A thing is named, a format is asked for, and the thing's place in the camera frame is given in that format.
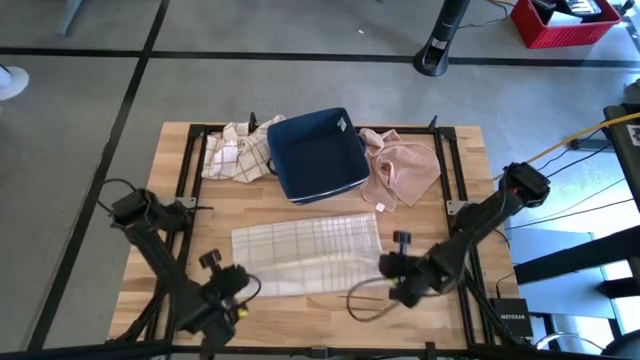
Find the wooden table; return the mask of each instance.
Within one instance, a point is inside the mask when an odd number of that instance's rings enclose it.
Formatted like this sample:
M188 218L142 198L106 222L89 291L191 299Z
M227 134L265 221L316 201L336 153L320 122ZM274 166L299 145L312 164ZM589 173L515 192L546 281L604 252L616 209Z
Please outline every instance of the wooden table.
M160 197L175 194L183 158L189 123L165 123L160 135L148 188ZM458 148L465 184L471 200L483 200L493 193L489 165L479 127L456 127ZM434 146L432 135L401 135L404 140ZM452 193L457 196L449 147L445 158ZM193 149L190 166L192 184L199 145ZM397 249L392 242L394 230L413 235L410 254L423 254L436 243L448 238L442 186L434 183L418 203L409 208L399 204L394 213L376 213L380 239L385 252ZM283 221L374 212L373 205L362 200L358 189L312 204L296 206L289 202L271 175L250 184L222 180L203 180L199 205L213 206L213 211L198 211L187 265L187 275L198 282L208 280L198 257L214 248L220 249L223 261L232 262L231 231L237 228ZM512 273L507 244L495 232L478 247L485 286L495 296L496 281ZM142 311L151 298L155 277L136 248L131 248L122 289L113 316L109 337L116 337ZM500 283L505 297L517 297L514 277ZM369 300L366 306L379 308L387 304L388 286L363 290L359 296ZM425 299L413 309L393 310L388 316L371 323L359 323L345 311L345 293L309 296L257 298L250 303L249 317L237 325L237 335L228 344L240 347L312 347L367 349L424 349L427 341L438 349L465 349L459 297L456 291ZM470 298L476 340L482 342L479 312ZM200 335L179 332L174 343L199 345Z

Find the plastic crate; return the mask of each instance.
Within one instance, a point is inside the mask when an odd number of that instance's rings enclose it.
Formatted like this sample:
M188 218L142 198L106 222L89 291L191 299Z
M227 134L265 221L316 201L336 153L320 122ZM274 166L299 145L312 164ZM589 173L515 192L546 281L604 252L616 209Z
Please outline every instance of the plastic crate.
M529 49L592 45L621 20L620 14L607 0L595 2L602 9L601 21L597 23L546 26L540 20L531 0L518 0L511 12L511 19Z

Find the gray floor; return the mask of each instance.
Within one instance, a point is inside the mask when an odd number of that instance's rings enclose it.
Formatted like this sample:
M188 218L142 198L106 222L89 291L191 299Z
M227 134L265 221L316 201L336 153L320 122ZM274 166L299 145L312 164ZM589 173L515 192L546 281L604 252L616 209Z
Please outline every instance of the gray floor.
M61 39L54 31L62 0L0 0L0 47L140 50L158 4L87 0L71 36ZM156 49L410 55L425 40L440 4L174 0ZM500 9L473 0L463 22L500 15ZM451 54L640 60L622 25L593 47L531 51L510 20L461 30ZM0 114L0 225L8 235L0 242L0 285L6 289L0 296L0 351L9 351L24 346L135 60L0 56L0 63L24 67L32 79L24 94L2 103ZM452 66L443 77L426 78L404 64L151 60L109 176L144 184L165 121L246 121L251 111L268 119L334 106L346 107L362 123L426 124L437 114L441 124L481 125L492 172L498 173L601 121L602 108L622 101L625 86L637 77L637 71L621 69ZM590 159L554 177L544 209L522 212L513 224L559 211L620 177L612 155ZM628 196L626 191L622 185L603 201ZM600 218L605 214L615 212L598 212ZM607 231L591 221L544 226ZM47 346L104 340L127 253L125 239L97 211Z

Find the plaid cloth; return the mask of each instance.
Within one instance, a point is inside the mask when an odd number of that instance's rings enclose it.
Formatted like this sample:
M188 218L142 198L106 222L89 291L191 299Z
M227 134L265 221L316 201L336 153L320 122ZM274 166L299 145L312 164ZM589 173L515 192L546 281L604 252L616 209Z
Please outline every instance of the plaid cloth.
M267 128L284 119L278 115L260 125L251 135L246 122L229 123L222 134L207 136L202 177L249 183L268 174L267 162L271 152L267 144Z

